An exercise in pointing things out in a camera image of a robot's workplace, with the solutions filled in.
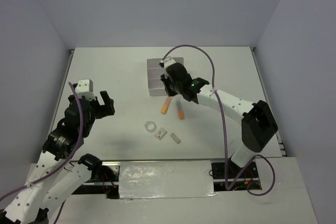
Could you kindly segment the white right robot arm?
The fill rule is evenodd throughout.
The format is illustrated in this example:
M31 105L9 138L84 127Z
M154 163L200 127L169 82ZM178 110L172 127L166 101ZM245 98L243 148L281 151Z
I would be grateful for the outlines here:
M230 157L228 171L233 177L242 176L247 170L246 164L278 132L268 103L263 100L256 103L246 101L215 89L202 78L193 79L186 68L172 58L162 60L160 67L163 68L160 79L170 97L181 95L188 102L223 112L241 126L242 142Z

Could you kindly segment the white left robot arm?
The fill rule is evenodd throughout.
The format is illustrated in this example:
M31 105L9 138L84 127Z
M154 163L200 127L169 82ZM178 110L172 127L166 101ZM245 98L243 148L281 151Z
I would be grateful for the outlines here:
M15 199L1 210L1 223L48 223L83 183L116 181L114 171L92 154L81 156L60 181L56 180L89 135L95 120L114 115L114 101L106 91L100 95L103 105L93 94L76 91L69 96L65 116L48 135L25 185L14 190Z

